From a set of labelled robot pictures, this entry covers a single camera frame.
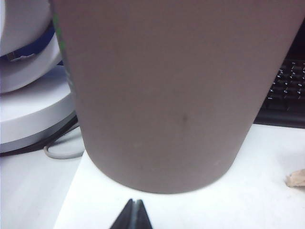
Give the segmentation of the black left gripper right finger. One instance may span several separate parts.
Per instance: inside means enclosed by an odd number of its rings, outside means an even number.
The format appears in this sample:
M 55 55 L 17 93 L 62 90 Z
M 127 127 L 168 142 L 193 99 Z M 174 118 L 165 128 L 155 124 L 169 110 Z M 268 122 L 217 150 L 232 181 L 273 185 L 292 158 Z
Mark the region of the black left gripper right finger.
M 136 229 L 153 229 L 145 205 L 142 200 L 136 202 Z

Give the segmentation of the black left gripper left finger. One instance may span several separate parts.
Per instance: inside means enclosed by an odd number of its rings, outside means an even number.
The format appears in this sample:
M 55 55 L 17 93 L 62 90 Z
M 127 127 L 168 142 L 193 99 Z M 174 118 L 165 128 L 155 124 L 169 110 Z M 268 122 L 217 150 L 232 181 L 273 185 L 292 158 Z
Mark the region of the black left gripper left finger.
M 133 204 L 134 201 L 132 199 L 129 199 L 122 209 L 122 211 L 119 213 L 116 220 L 113 222 L 111 229 L 128 229 L 131 218 L 132 218 L 132 211 L 133 211 Z

